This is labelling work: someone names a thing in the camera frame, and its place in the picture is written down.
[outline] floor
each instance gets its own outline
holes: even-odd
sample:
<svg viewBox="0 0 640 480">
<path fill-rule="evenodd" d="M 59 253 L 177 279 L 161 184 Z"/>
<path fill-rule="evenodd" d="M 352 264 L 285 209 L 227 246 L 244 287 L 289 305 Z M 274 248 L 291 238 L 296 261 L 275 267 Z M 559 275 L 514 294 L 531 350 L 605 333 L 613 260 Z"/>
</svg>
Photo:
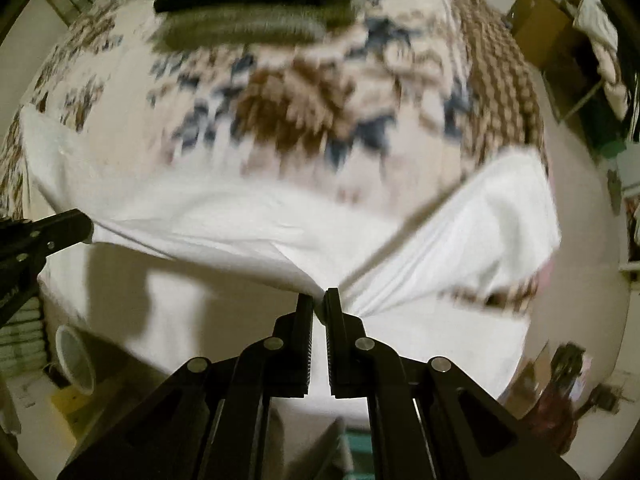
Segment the floor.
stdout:
<svg viewBox="0 0 640 480">
<path fill-rule="evenodd" d="M 545 121 L 562 243 L 549 284 L 530 306 L 526 355 L 572 341 L 593 357 L 590 378 L 613 371 L 625 327 L 629 286 L 618 270 L 618 228 L 607 190 L 606 161 L 594 162 L 579 120 L 558 124 L 542 76 L 534 71 Z"/>
<path fill-rule="evenodd" d="M 7 386 L 22 425 L 18 453 L 38 480 L 56 480 L 76 444 L 50 403 L 56 386 L 40 372 L 11 378 Z"/>
</svg>

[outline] clutter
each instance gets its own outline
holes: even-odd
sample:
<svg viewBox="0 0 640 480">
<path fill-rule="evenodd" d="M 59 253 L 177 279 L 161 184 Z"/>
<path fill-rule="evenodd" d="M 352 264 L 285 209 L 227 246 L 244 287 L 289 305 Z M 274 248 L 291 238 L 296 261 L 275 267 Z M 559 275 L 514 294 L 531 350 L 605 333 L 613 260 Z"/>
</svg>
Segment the clutter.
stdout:
<svg viewBox="0 0 640 480">
<path fill-rule="evenodd" d="M 620 410 L 620 390 L 608 384 L 598 384 L 587 401 L 575 412 L 575 420 L 583 418 L 593 408 L 616 414 Z"/>
<path fill-rule="evenodd" d="M 625 150 L 626 133 L 607 102 L 604 90 L 580 109 L 580 122 L 590 147 L 605 158 L 614 158 Z"/>
<path fill-rule="evenodd" d="M 613 215 L 618 216 L 622 206 L 622 181 L 617 171 L 607 170 L 607 190 Z"/>
<path fill-rule="evenodd" d="M 602 6 L 618 31 L 618 49 L 616 58 L 620 65 L 622 84 L 628 91 L 628 106 L 622 121 L 629 142 L 640 142 L 640 79 L 638 77 L 638 54 L 634 42 L 622 27 L 615 13 L 602 1 Z"/>
<path fill-rule="evenodd" d="M 552 359 L 548 344 L 534 362 L 523 365 L 502 403 L 558 454 L 569 451 L 577 433 L 574 400 L 580 397 L 591 358 L 573 343 L 560 345 Z"/>
<path fill-rule="evenodd" d="M 640 400 L 640 376 L 637 374 L 614 370 L 606 381 L 612 391 L 622 400 L 638 402 Z"/>
</svg>

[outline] floral pattern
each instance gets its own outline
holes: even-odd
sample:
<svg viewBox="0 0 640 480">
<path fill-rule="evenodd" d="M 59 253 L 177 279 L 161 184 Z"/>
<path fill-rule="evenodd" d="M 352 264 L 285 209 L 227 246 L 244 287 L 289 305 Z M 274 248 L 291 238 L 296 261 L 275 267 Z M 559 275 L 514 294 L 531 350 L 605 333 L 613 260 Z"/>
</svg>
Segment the floral pattern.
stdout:
<svg viewBox="0 0 640 480">
<path fill-rule="evenodd" d="M 223 174 L 407 218 L 473 162 L 463 144 L 476 102 L 467 44 L 450 0 L 354 2 L 356 22 L 317 44 L 167 53 L 154 43 L 162 17 L 152 0 L 98 0 L 52 51 L 29 101 L 93 146 L 117 146 L 96 157 L 125 172 L 197 157 Z M 11 150 L 3 194 L 22 171 L 19 142 Z"/>
</svg>

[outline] brown and white blanket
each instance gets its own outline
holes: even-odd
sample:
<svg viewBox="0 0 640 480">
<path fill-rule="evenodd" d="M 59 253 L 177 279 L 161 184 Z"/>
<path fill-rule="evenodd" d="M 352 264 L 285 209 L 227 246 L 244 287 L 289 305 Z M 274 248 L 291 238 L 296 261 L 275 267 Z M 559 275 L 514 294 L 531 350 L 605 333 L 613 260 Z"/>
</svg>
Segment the brown and white blanket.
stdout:
<svg viewBox="0 0 640 480">
<path fill-rule="evenodd" d="M 197 157 L 401 219 L 503 146 L 531 145 L 546 160 L 528 68 L 483 0 L 354 4 L 356 22 L 319 43 L 162 53 L 152 0 L 98 0 L 24 102 L 122 174 Z M 16 114 L 0 152 L 0 214 L 22 217 L 26 177 Z M 534 291 L 532 278 L 490 302 Z"/>
</svg>

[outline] bedsheet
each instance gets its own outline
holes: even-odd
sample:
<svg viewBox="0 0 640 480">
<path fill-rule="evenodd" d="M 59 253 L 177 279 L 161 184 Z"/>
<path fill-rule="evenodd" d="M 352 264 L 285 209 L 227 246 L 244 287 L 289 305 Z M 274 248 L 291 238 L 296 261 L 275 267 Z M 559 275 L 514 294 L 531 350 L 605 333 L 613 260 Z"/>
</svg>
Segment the bedsheet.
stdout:
<svg viewBox="0 0 640 480">
<path fill-rule="evenodd" d="M 344 310 L 367 327 L 378 320 L 376 334 L 392 338 L 401 354 L 427 359 L 447 351 L 494 394 L 510 380 L 528 318 L 478 306 L 453 311 L 438 295 L 456 286 L 482 294 L 517 281 L 558 246 L 558 220 L 535 151 L 505 150 L 407 229 L 285 183 L 223 176 L 206 166 L 123 180 L 96 166 L 69 128 L 31 106 L 22 121 L 34 190 L 58 210 L 78 206 L 95 226 L 91 245 L 49 257 L 47 288 L 89 330 L 143 360 L 172 370 L 199 351 L 212 360 L 233 356 L 255 333 L 236 328 L 222 336 L 206 322 L 220 311 L 268 335 L 270 299 L 281 292 L 260 285 L 265 297 L 243 304 L 246 292 L 233 285 L 236 297 L 209 304 L 217 289 L 243 280 L 317 300 L 338 286 Z M 282 307 L 292 309 L 288 300 Z M 209 342 L 200 346 L 203 336 L 216 351 Z M 230 336 L 234 344 L 218 346 Z"/>
<path fill-rule="evenodd" d="M 123 178 L 197 160 L 395 221 L 435 208 L 503 146 L 532 146 L 545 164 L 526 65 L 482 0 L 354 4 L 356 22 L 320 43 L 162 53 L 152 0 L 99 0 L 25 102 Z M 13 216 L 28 178 L 21 127 L 17 114 L 0 153 L 0 210 Z"/>
</svg>

